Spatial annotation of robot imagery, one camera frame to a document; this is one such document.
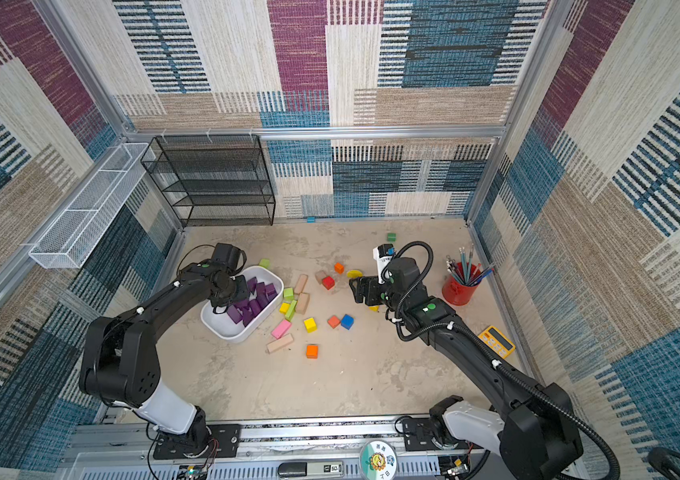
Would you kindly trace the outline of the purple triangle block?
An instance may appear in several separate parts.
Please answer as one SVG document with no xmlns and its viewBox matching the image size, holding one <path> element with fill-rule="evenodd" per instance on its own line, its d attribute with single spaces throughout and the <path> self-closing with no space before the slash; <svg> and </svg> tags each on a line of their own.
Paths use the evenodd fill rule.
<svg viewBox="0 0 680 480">
<path fill-rule="evenodd" d="M 256 277 L 252 277 L 252 278 L 247 280 L 247 286 L 248 286 L 250 293 L 253 293 L 253 292 L 256 291 L 257 284 L 258 284 L 258 279 Z"/>
</svg>

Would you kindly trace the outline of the purple cylinder block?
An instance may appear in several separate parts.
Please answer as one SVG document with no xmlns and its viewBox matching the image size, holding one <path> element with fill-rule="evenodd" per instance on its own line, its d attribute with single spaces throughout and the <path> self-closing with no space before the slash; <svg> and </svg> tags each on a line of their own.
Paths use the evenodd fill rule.
<svg viewBox="0 0 680 480">
<path fill-rule="evenodd" d="M 226 314 L 234 324 L 240 324 L 242 322 L 241 312 L 235 305 L 228 307 Z"/>
</svg>

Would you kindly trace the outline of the white plastic storage bin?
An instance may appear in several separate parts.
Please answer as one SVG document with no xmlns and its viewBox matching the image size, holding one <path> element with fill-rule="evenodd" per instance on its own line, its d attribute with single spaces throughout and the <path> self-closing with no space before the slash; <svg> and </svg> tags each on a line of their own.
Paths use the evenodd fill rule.
<svg viewBox="0 0 680 480">
<path fill-rule="evenodd" d="M 201 322 L 215 335 L 230 343 L 246 340 L 258 326 L 279 309 L 284 292 L 280 277 L 262 266 L 242 271 L 249 297 L 232 304 L 225 312 L 209 302 L 203 305 Z"/>
</svg>

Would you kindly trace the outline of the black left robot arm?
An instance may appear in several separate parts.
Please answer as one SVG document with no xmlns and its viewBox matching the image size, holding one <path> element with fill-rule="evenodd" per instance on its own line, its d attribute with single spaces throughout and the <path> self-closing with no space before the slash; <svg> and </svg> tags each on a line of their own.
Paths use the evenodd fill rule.
<svg viewBox="0 0 680 480">
<path fill-rule="evenodd" d="M 211 451 L 206 414 L 177 395 L 161 376 L 157 344 L 193 307 L 207 302 L 224 310 L 250 295 L 242 270 L 246 253 L 219 243 L 210 258 L 190 263 L 175 280 L 142 304 L 90 323 L 79 389 L 106 405 L 128 408 L 158 428 L 157 439 L 179 455 Z"/>
</svg>

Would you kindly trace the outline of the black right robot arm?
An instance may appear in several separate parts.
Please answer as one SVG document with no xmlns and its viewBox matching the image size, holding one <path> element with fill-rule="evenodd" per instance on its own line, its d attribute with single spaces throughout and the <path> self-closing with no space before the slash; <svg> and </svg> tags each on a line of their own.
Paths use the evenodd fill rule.
<svg viewBox="0 0 680 480">
<path fill-rule="evenodd" d="M 433 420 L 440 443 L 476 444 L 499 456 L 517 479 L 564 479 L 566 469 L 584 453 L 588 437 L 604 455 L 606 478 L 618 479 L 621 467 L 608 443 L 578 417 L 559 385 L 542 385 L 519 371 L 470 330 L 456 310 L 429 294 L 424 268 L 392 244 L 374 248 L 375 276 L 353 278 L 354 300 L 383 305 L 386 319 L 403 342 L 420 340 L 452 361 L 490 401 L 477 409 L 452 397 L 437 406 Z"/>
</svg>

